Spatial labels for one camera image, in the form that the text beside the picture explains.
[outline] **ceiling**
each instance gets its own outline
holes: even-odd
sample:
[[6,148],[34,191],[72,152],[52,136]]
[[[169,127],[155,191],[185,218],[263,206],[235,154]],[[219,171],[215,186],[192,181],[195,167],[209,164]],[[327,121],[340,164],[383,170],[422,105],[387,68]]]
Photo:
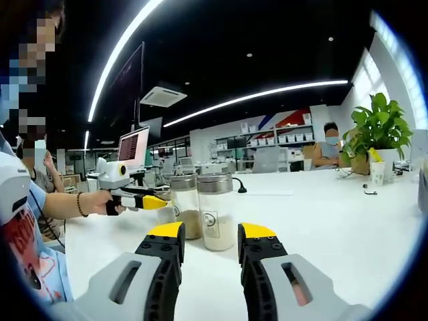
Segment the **ceiling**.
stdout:
[[[83,148],[86,130],[88,148],[116,147],[118,137],[130,131],[132,107],[113,103],[107,90],[94,121],[89,124],[87,119],[112,49],[146,2],[66,2],[66,30],[56,53],[47,54],[46,85],[39,86],[36,99],[23,100],[34,116],[47,117],[48,148]],[[142,94],[166,82],[188,95],[170,108],[141,105],[142,120],[162,116],[166,123],[255,92],[351,80],[374,34],[368,24],[371,7],[361,0],[234,0],[233,5],[226,0],[164,0],[126,44],[104,88],[142,41]],[[391,16],[388,9],[384,12]],[[163,128],[162,140],[250,116],[337,105],[349,89],[350,85],[337,86],[256,98]],[[114,143],[101,145],[103,140]]]

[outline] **storage box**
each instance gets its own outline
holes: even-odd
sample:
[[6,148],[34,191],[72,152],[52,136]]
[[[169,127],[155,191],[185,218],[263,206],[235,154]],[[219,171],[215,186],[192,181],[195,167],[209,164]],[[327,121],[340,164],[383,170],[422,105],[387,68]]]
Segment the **storage box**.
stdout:
[[305,133],[305,139],[306,140],[314,140],[314,133],[313,132],[306,132]]
[[288,142],[295,142],[296,141],[296,135],[287,135]]
[[246,122],[241,123],[241,132],[243,134],[248,134],[248,123]]
[[311,125],[312,118],[310,114],[303,114],[302,116],[303,116],[303,121],[305,122],[305,125]]
[[279,136],[278,140],[279,140],[280,144],[286,144],[287,143],[287,135]]

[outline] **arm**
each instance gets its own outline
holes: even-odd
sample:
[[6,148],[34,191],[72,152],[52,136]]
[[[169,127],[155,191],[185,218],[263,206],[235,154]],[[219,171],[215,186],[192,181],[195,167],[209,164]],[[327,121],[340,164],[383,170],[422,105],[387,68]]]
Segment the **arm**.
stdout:
[[[106,203],[112,199],[108,191],[96,191],[93,193],[80,194],[80,207],[85,215],[106,214]],[[115,207],[118,213],[125,210],[125,207]],[[43,214],[52,219],[71,219],[80,217],[78,208],[78,196],[76,194],[51,193],[46,194],[46,201],[43,206]]]
[[52,183],[55,186],[55,190],[59,193],[64,193],[64,184],[62,183],[60,174],[54,166],[54,162],[52,161],[51,153],[49,151],[46,152],[43,163],[49,174],[52,176]]
[[339,163],[338,158],[323,158],[321,153],[321,147],[319,144],[315,145],[314,158],[312,159],[312,164],[314,166],[322,165],[337,165]]

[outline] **person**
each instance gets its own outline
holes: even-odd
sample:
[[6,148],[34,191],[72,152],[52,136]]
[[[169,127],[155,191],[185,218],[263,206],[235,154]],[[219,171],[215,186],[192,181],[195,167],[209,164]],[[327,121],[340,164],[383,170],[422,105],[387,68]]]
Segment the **person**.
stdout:
[[314,157],[312,164],[314,169],[334,169],[339,166],[340,152],[342,146],[339,139],[339,131],[336,123],[327,122],[324,125],[326,135],[325,142],[315,144]]
[[[29,43],[26,46],[27,50],[36,47],[38,54],[20,54],[19,57],[24,56],[25,58],[23,59],[26,60],[22,62],[22,65],[19,65],[20,68],[33,66],[34,62],[29,61],[30,59],[41,59],[39,57],[43,57],[42,53],[45,54],[48,50],[54,50],[57,38],[55,35],[60,33],[59,28],[64,24],[64,3],[62,0],[43,2],[43,4],[46,3],[49,3],[49,7],[43,8],[43,17],[39,19],[43,21],[37,21],[37,37],[29,37],[29,39],[36,39],[36,46],[34,46],[34,43],[33,45]],[[11,110],[19,108],[20,89],[19,84],[14,84],[12,80],[9,80],[9,84],[2,84],[0,94],[1,125],[9,120]],[[21,134],[24,136],[24,139],[40,139],[36,136],[42,133],[42,128],[30,125],[34,121],[36,120],[30,119],[30,117],[19,119],[19,133],[20,136]],[[19,162],[10,144],[0,132],[0,158],[10,161],[11,157],[15,157]],[[95,213],[106,214],[106,204],[109,200],[112,200],[111,194],[108,191],[79,193],[77,195],[65,193],[47,194],[33,181],[30,181],[27,197],[23,199],[25,203],[18,207],[20,210],[3,207],[7,203],[4,197],[7,197],[7,195],[2,193],[0,195],[0,234],[3,238],[0,241],[4,240],[9,246],[21,279],[26,281],[29,287],[37,294],[37,297],[46,304],[73,300],[68,281],[65,255],[48,248],[44,244],[40,229],[35,222],[42,215],[52,219],[65,220]],[[119,205],[115,207],[115,210],[121,213],[125,208]]]
[[[21,144],[19,144],[16,155],[19,159],[21,159],[25,167],[27,167],[31,180],[38,187],[43,189],[46,193],[54,193],[55,191],[64,193],[64,185],[62,183],[60,174],[55,168],[54,162],[52,161],[52,156],[49,151],[46,151],[43,164],[45,165],[52,180],[50,180],[45,173],[34,167],[34,141],[30,141],[28,139],[24,140]],[[47,217],[39,217],[37,224],[39,225],[41,236],[43,237],[44,242],[53,241],[57,238],[63,238],[64,236],[62,221]]]

